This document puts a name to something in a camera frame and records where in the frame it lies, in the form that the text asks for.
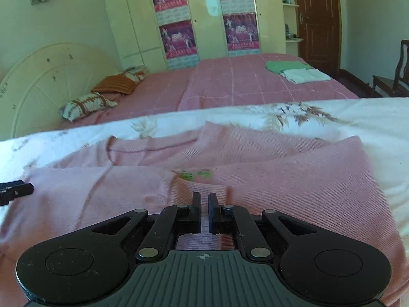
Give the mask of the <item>pink knit sweater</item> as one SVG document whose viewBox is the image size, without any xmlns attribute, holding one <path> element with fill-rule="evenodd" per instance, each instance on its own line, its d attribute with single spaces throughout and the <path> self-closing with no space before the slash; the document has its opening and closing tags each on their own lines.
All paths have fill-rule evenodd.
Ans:
<svg viewBox="0 0 409 307">
<path fill-rule="evenodd" d="M 170 137 L 109 137 L 25 177 L 34 193 L 1 221 L 2 306 L 25 303 L 15 264 L 29 247 L 136 208 L 189 203 L 194 192 L 370 244 L 392 265 L 383 301 L 408 291 L 402 239 L 358 137 L 329 143 L 207 123 Z"/>
</svg>

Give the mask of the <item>cream round headboard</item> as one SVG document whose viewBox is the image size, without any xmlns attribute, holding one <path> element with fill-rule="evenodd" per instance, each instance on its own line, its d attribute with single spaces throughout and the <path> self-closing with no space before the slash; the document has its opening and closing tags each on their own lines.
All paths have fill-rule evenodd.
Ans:
<svg viewBox="0 0 409 307">
<path fill-rule="evenodd" d="M 98 49 L 49 45 L 19 61 L 1 81 L 1 140 L 56 130 L 59 110 L 119 70 Z"/>
</svg>

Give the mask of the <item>white brown patterned pillow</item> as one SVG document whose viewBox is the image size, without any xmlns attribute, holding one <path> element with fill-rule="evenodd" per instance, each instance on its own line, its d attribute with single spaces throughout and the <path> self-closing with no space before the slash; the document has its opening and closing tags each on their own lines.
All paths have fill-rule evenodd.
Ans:
<svg viewBox="0 0 409 307">
<path fill-rule="evenodd" d="M 118 103 L 115 101 L 111 101 L 104 95 L 96 92 L 81 96 L 78 99 L 66 103 L 59 109 L 59 113 L 62 118 L 74 122 L 94 112 L 113 108 L 117 105 Z"/>
</svg>

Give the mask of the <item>pink checked bedspread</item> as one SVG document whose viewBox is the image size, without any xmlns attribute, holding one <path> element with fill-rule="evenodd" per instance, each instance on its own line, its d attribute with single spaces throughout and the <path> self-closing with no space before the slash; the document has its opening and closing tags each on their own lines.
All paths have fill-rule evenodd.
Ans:
<svg viewBox="0 0 409 307">
<path fill-rule="evenodd" d="M 188 69 L 151 73 L 130 95 L 109 94 L 116 107 L 75 122 L 65 120 L 60 127 L 77 128 L 184 110 L 357 98 L 333 78 L 297 85 L 265 67 L 269 61 L 299 60 L 286 54 L 259 54 L 204 60 Z"/>
</svg>

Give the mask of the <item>orange brown pillow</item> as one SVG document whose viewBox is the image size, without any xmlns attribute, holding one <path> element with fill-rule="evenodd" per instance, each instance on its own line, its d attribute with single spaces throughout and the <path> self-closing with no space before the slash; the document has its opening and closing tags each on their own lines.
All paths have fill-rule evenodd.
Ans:
<svg viewBox="0 0 409 307">
<path fill-rule="evenodd" d="M 110 75 L 93 87 L 92 92 L 131 95 L 139 83 L 138 80 L 133 80 L 125 75 Z"/>
</svg>

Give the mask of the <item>white folded cloth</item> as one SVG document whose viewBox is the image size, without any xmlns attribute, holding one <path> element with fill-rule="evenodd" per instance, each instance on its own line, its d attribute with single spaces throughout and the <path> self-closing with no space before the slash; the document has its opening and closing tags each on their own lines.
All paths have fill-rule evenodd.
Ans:
<svg viewBox="0 0 409 307">
<path fill-rule="evenodd" d="M 288 81 L 295 84 L 304 84 L 308 82 L 324 82 L 331 80 L 329 75 L 321 72 L 319 69 L 287 69 L 281 72 L 281 75 Z"/>
</svg>

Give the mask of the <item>green folded cloth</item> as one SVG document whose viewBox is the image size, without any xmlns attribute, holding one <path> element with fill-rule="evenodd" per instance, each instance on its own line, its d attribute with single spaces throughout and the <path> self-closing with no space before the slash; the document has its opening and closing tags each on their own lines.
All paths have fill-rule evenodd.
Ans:
<svg viewBox="0 0 409 307">
<path fill-rule="evenodd" d="M 267 61 L 265 68 L 272 73 L 281 74 L 290 69 L 311 69 L 312 66 L 300 61 Z"/>
</svg>

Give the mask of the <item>white floral quilt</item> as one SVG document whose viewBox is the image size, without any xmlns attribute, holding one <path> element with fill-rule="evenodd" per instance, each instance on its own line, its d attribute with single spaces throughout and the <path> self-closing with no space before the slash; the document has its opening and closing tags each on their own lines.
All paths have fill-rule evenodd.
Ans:
<svg viewBox="0 0 409 307">
<path fill-rule="evenodd" d="M 100 125 L 40 132 L 1 142 L 1 181 L 21 178 L 109 136 L 165 137 L 205 122 L 340 141 L 360 137 L 392 215 L 408 224 L 408 99 L 373 98 L 246 105 L 141 116 Z"/>
</svg>

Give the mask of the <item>lower left purple poster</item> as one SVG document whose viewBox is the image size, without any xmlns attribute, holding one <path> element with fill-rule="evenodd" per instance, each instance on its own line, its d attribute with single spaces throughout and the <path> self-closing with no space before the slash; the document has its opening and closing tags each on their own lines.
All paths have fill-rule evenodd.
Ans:
<svg viewBox="0 0 409 307">
<path fill-rule="evenodd" d="M 197 53 L 190 20 L 160 26 L 160 34 L 167 60 Z"/>
</svg>

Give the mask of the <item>lower right purple poster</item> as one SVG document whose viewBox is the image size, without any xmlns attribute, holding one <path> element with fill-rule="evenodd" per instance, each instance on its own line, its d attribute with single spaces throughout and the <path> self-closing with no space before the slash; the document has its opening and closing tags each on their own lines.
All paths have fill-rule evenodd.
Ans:
<svg viewBox="0 0 409 307">
<path fill-rule="evenodd" d="M 259 49 L 259 31 L 255 13 L 223 15 L 228 51 Z"/>
</svg>

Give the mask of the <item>cream wardrobe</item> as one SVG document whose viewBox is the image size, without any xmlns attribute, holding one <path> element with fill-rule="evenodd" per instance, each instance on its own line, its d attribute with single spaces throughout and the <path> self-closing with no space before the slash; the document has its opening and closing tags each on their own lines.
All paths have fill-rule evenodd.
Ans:
<svg viewBox="0 0 409 307">
<path fill-rule="evenodd" d="M 156 12 L 153 0 L 105 0 L 124 68 L 143 65 L 151 72 L 183 69 L 201 60 L 285 53 L 282 0 L 187 0 L 187 5 Z M 259 49 L 228 51 L 223 15 L 255 13 Z M 167 60 L 160 26 L 190 20 L 197 53 Z"/>
</svg>

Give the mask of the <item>dark wooden chair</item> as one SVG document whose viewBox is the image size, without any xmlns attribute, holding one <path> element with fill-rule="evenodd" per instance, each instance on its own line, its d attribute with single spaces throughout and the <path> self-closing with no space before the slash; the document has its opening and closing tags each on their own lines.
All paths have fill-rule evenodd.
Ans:
<svg viewBox="0 0 409 307">
<path fill-rule="evenodd" d="M 408 44 L 408 40 L 401 40 L 399 61 L 393 79 L 372 76 L 372 97 L 375 97 L 377 90 L 388 97 L 408 97 Z"/>
</svg>

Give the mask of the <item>brown wooden door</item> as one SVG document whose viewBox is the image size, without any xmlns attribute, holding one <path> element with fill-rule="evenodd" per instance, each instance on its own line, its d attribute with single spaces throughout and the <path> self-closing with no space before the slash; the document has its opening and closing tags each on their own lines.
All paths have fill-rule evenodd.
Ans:
<svg viewBox="0 0 409 307">
<path fill-rule="evenodd" d="M 295 0 L 299 54 L 312 67 L 330 76 L 340 69 L 340 0 Z"/>
</svg>

